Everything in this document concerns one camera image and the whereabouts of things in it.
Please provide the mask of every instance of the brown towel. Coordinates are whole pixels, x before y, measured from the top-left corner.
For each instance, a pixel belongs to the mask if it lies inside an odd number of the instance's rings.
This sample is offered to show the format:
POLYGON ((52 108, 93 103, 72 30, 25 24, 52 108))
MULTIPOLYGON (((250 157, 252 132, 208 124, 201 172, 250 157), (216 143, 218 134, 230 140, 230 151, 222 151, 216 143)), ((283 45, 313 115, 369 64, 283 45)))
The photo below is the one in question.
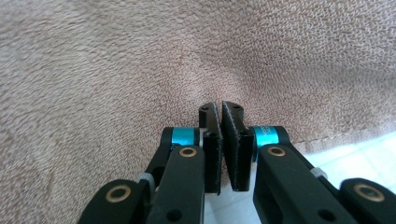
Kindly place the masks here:
POLYGON ((395 1, 0 2, 0 223, 74 223, 221 100, 302 152, 396 130, 395 1))

